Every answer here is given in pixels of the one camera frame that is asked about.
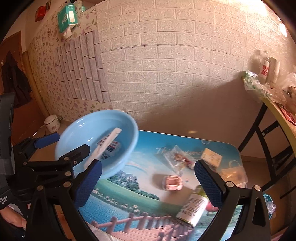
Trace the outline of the person's left hand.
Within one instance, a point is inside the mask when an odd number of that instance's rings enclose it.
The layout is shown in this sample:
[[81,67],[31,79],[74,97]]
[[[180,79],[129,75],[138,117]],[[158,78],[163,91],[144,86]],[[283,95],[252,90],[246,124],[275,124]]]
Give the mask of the person's left hand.
[[16,227],[21,227],[24,229],[26,228],[27,221],[24,219],[24,217],[11,209],[9,206],[1,210],[1,216],[6,222]]

